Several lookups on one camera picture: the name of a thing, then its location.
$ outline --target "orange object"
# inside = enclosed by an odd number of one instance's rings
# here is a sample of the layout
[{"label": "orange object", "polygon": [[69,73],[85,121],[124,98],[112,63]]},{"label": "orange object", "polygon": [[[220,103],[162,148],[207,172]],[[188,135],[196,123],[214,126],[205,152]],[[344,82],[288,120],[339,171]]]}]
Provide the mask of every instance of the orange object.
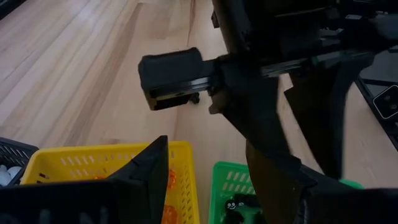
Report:
[{"label": "orange object", "polygon": [[177,176],[175,175],[175,172],[172,169],[169,169],[169,181],[167,182],[167,188],[172,189],[175,185]]},{"label": "orange object", "polygon": [[177,224],[177,211],[171,205],[164,205],[162,224]]}]

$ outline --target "black plastic basket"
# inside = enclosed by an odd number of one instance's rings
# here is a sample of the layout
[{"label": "black plastic basket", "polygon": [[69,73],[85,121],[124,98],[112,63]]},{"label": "black plastic basket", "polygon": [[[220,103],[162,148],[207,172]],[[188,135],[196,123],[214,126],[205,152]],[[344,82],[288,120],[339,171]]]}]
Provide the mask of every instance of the black plastic basket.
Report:
[{"label": "black plastic basket", "polygon": [[39,148],[10,139],[0,138],[0,164],[7,168],[20,166],[22,169],[11,180],[8,186],[19,184],[21,177],[24,175],[25,168],[30,157]]}]

